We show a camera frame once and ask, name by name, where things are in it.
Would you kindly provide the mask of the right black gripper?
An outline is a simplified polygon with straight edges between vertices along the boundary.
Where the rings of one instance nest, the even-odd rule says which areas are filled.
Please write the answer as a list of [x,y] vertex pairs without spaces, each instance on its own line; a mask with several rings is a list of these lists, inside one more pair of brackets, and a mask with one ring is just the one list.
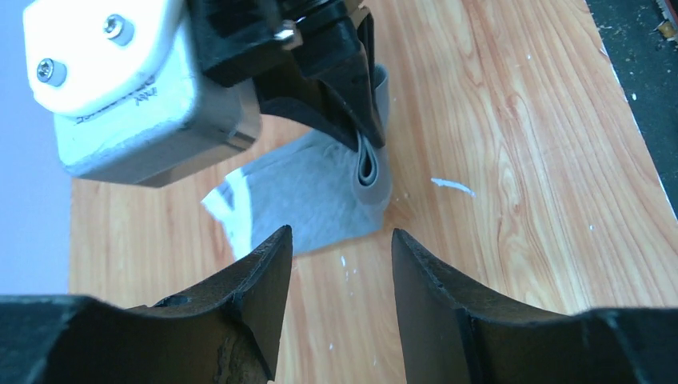
[[361,1],[190,1],[201,96],[259,102],[352,151],[385,145],[377,112],[373,17]]

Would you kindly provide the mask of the grey underwear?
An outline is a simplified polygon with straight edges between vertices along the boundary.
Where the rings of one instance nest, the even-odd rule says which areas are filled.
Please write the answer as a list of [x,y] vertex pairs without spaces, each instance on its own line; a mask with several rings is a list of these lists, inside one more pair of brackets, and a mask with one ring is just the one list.
[[352,151],[311,130],[231,172],[201,201],[236,260],[281,226],[303,254],[379,231],[393,191],[385,148],[360,135]]

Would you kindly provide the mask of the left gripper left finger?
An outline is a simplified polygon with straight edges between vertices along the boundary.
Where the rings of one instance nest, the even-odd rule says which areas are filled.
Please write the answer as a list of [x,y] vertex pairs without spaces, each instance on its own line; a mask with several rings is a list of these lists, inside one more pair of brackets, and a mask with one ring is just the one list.
[[4,295],[4,383],[266,383],[277,371],[292,230],[152,306]]

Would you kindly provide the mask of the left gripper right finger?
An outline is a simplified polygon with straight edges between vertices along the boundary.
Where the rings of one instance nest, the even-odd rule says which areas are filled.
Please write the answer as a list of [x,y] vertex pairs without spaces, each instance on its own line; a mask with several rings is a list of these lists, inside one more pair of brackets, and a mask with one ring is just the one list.
[[564,315],[484,286],[407,231],[392,236],[397,321],[409,383],[674,383],[674,308]]

